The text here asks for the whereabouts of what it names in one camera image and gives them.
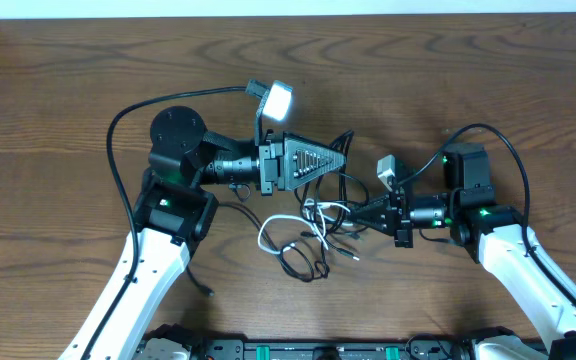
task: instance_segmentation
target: wooden tabletop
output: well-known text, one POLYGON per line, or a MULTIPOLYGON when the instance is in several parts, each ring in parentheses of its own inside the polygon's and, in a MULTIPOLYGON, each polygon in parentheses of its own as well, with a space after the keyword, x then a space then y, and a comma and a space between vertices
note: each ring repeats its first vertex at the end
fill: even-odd
MULTIPOLYGON (((112 117, 154 96, 249 78, 294 87, 290 119, 276 130, 329 142, 353 129, 348 172, 372 195, 384 190, 375 175, 383 156, 419 167, 456 129, 496 126, 526 165, 531 226, 576 281, 576 14, 0 21, 1 358, 57 357, 115 267, 128 223, 105 155, 112 117)), ((193 107, 211 130, 252 136, 250 97, 174 103, 193 107)), ((133 200, 150 122, 169 105, 131 114, 116 132, 133 200)), ((521 208, 521 179, 503 144, 481 132, 464 140, 485 144, 499 202, 521 208)), ((417 186, 442 184, 437 165, 417 186)), ((234 200, 225 187, 209 190, 234 200)), ((297 213, 292 194, 253 195, 247 205, 262 218, 297 213)), ((270 231, 283 242, 300 228, 270 231)), ((330 277, 304 284, 259 251, 241 214, 220 209, 191 264, 216 296, 182 275, 150 327, 393 339, 502 325, 536 336, 463 249, 418 237, 414 249, 400 249, 372 231, 362 238, 346 241, 361 261, 331 255, 330 277)))

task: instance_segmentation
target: green tape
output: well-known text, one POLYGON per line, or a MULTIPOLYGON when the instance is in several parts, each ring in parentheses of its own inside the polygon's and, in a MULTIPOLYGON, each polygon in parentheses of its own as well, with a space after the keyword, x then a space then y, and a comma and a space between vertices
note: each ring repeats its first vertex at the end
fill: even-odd
POLYGON ((386 348, 386 360, 399 360, 399 348, 388 347, 386 348))
POLYGON ((270 360, 270 347, 257 346, 257 360, 270 360))

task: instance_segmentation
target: wooden table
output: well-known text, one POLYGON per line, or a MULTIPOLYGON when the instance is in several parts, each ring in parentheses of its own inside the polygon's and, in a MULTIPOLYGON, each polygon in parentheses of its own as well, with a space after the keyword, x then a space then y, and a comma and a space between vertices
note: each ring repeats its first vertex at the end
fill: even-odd
MULTIPOLYGON (((322 142, 354 129, 348 171, 373 195, 383 191, 381 157, 418 167, 459 127, 498 127, 528 169, 531 226, 576 281, 576 14, 0 21, 0 357, 57 357, 115 267, 128 224, 105 155, 112 117, 143 99, 249 78, 294 86, 290 120, 276 129, 322 142)), ((252 98, 177 103, 195 108, 209 129, 252 136, 252 98)), ((169 105, 131 114, 116 132, 133 200, 150 122, 169 105)), ((521 180, 503 144, 478 132, 464 140, 485 144, 499 201, 521 208, 521 180)), ((437 165, 418 187, 442 184, 437 165)), ((224 187, 211 191, 234 200, 224 187)), ((297 211, 292 194, 255 195, 248 205, 262 218, 297 211)), ((271 231, 288 241, 297 228, 271 231)), ((393 339, 503 325, 536 336, 464 250, 363 238, 352 243, 360 262, 332 256, 329 279, 303 284, 257 249, 247 220, 221 209, 192 262, 216 296, 204 298, 182 276, 151 328, 393 339)))

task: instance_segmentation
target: robotic arm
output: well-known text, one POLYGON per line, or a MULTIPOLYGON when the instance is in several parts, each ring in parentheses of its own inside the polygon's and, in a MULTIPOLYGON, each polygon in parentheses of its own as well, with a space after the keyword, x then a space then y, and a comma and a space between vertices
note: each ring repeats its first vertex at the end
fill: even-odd
MULTIPOLYGON (((150 167, 144 172, 133 213, 138 244, 132 233, 127 236, 106 288, 60 359, 145 358, 145 353, 136 355, 135 350, 163 296, 208 233, 219 205, 202 185, 228 184, 236 191, 251 184, 262 195, 272 195, 274 188, 291 191, 345 165, 344 155, 328 146, 288 132, 262 131, 262 117, 282 120, 285 116, 290 87, 251 80, 244 89, 260 99, 249 140, 209 131, 201 116, 188 107, 173 106, 154 118, 150 167), (133 259, 138 261, 136 270, 131 267, 133 259), (127 274, 133 270, 130 278, 127 274)), ((475 263, 501 281, 537 329, 550 358, 576 358, 575 284, 540 246, 522 215, 496 203, 482 145, 450 144, 440 153, 449 191, 415 195, 412 180, 420 172, 412 174, 399 159, 387 156, 377 165, 387 191, 352 208, 347 220, 393 236, 395 246, 403 248, 413 247, 414 229, 449 227, 451 239, 444 242, 465 248, 475 263)), ((150 342, 158 342, 153 347, 170 358, 190 359, 189 349, 180 344, 164 339, 150 342)), ((387 352, 387 358, 398 359, 398 352, 397 357, 392 354, 387 352)), ((545 359, 512 333, 498 330, 455 344, 452 357, 545 359)))

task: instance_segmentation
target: white backdrop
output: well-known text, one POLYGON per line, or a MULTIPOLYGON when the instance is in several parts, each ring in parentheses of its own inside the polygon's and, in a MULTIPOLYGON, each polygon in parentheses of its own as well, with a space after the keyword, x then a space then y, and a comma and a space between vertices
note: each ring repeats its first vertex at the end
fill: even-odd
POLYGON ((576 0, 0 0, 0 19, 576 12, 576 0))

